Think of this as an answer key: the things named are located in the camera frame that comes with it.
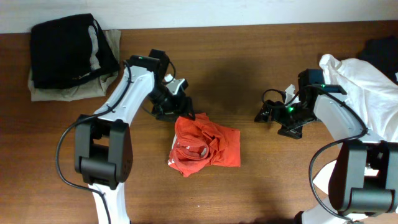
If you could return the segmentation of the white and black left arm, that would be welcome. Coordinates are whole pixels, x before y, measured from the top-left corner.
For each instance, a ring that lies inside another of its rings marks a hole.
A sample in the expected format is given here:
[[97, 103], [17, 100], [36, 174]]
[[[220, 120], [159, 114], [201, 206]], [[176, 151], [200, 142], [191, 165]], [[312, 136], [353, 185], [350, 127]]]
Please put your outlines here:
[[124, 183], [132, 169], [130, 125], [142, 102], [153, 104], [157, 120], [194, 120], [192, 99], [185, 94], [186, 79], [167, 75], [169, 57], [160, 50], [133, 55], [124, 76], [106, 103], [93, 116], [81, 115], [75, 128], [75, 170], [92, 191], [100, 223], [130, 223]]

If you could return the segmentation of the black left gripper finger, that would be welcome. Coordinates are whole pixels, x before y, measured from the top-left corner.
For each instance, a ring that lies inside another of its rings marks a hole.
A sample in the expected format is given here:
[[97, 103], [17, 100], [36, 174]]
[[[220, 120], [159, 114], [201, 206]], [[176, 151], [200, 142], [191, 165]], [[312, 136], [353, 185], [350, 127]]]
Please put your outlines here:
[[151, 113], [155, 116], [156, 120], [175, 122], [179, 116], [186, 114], [185, 109], [180, 108], [161, 108], [153, 107]]
[[192, 99], [189, 96], [186, 96], [183, 99], [182, 106], [183, 106], [183, 108], [182, 108], [182, 112], [181, 112], [180, 116], [194, 121], [196, 119], [196, 114], [193, 109]]

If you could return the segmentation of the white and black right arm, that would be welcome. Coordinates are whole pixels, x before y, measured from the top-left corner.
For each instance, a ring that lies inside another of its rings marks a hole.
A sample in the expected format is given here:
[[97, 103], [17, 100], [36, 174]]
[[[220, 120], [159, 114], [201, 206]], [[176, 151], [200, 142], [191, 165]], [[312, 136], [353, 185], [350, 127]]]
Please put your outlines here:
[[340, 152], [328, 181], [328, 197], [313, 209], [301, 211], [294, 223], [361, 223], [367, 217], [397, 212], [397, 143], [374, 134], [345, 102], [346, 92], [339, 85], [314, 84], [300, 87], [289, 98], [280, 91], [282, 101], [266, 100], [254, 120], [275, 121], [278, 133], [293, 139], [302, 137], [302, 127], [319, 120], [334, 141], [321, 147], [312, 157], [308, 179], [313, 186], [313, 165], [317, 157], [332, 146]]

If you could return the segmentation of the orange FRAM t-shirt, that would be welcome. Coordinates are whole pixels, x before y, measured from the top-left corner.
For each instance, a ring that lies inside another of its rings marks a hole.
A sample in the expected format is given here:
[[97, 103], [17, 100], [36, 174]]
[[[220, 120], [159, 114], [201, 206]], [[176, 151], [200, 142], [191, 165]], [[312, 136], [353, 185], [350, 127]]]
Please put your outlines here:
[[167, 164], [188, 177], [206, 166], [239, 167], [241, 132], [212, 122], [205, 113], [179, 117]]

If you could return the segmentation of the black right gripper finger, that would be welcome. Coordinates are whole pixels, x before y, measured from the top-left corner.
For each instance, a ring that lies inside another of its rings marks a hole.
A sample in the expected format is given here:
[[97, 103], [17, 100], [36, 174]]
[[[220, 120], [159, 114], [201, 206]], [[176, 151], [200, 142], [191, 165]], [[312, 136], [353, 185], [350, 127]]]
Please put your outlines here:
[[287, 125], [282, 124], [281, 128], [278, 130], [277, 134], [281, 136], [285, 136], [292, 139], [301, 139], [302, 138], [302, 125]]
[[264, 103], [256, 117], [254, 118], [254, 122], [256, 123], [268, 123], [271, 116], [272, 109], [269, 107], [267, 103]]

